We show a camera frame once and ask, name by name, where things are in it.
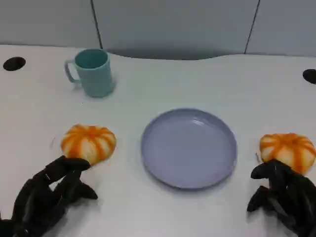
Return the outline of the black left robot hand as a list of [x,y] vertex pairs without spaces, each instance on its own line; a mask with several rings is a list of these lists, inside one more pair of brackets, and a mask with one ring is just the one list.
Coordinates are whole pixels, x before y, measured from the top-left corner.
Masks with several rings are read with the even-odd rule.
[[10,219],[1,219],[2,237],[41,237],[81,199],[96,200],[98,195],[80,179],[90,168],[82,158],[61,156],[23,185]]

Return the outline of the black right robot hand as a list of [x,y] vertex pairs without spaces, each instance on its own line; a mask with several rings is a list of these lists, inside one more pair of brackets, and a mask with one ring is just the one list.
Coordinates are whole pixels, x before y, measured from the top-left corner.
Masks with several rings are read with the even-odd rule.
[[268,179],[250,198],[247,212],[263,209],[299,237],[316,235],[316,186],[290,166],[272,159],[256,166],[250,177]]

